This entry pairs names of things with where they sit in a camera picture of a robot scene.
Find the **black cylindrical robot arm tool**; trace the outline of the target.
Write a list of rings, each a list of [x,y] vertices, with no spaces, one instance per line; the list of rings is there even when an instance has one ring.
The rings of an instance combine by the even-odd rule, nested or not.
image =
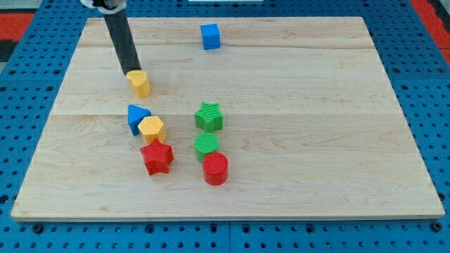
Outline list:
[[[123,74],[126,75],[133,70],[141,70],[139,56],[125,10],[113,14],[104,14],[103,17]]]

